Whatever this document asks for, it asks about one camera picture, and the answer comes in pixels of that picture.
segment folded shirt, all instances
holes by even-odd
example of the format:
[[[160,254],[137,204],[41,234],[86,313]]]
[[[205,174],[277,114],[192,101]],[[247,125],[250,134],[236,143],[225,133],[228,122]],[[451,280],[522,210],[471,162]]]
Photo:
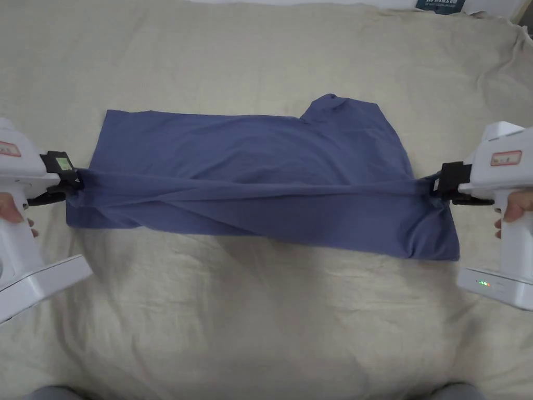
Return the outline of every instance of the folded shirt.
[[[301,118],[109,110],[75,228],[261,235],[306,245],[457,260],[447,202],[415,179],[379,107],[333,94]]]

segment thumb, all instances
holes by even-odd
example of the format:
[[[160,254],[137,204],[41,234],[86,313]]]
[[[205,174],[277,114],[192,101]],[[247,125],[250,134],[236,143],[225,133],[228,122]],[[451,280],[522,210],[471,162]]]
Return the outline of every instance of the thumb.
[[[20,215],[13,197],[9,193],[0,193],[0,218],[5,219],[11,223],[19,223],[24,221]]]
[[[505,222],[516,221],[525,211],[533,211],[533,191],[516,191],[509,195],[503,219]]]

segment cream fabric surface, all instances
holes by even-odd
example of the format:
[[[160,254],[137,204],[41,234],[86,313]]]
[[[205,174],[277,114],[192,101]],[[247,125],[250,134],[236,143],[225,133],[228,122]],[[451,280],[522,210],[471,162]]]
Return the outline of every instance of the cream fabric surface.
[[[78,166],[108,108],[299,116],[335,93],[379,104],[418,176],[468,156],[488,123],[533,125],[530,39],[467,15],[4,0],[0,54],[0,116]],[[458,265],[497,267],[491,209],[454,208],[457,265],[30,214],[47,260],[83,252],[95,276],[0,326],[4,397],[396,399],[468,381],[532,398],[533,314],[454,283]]]

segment red label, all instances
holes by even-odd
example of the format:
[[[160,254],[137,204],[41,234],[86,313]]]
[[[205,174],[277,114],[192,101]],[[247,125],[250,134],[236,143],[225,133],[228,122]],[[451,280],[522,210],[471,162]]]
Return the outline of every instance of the red label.
[[[11,157],[20,157],[19,148],[13,143],[0,142],[0,154]]]
[[[504,153],[494,153],[490,159],[491,166],[518,165],[522,160],[522,151],[506,151]]]

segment gray trouser leg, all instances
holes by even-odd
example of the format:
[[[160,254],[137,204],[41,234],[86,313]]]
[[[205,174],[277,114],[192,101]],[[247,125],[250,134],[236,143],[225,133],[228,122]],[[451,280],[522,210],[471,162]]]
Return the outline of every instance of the gray trouser leg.
[[[479,390],[470,385],[450,385],[437,390],[424,400],[487,400]]]
[[[86,400],[78,396],[68,388],[48,386],[37,389],[35,392],[24,397],[23,400]]]

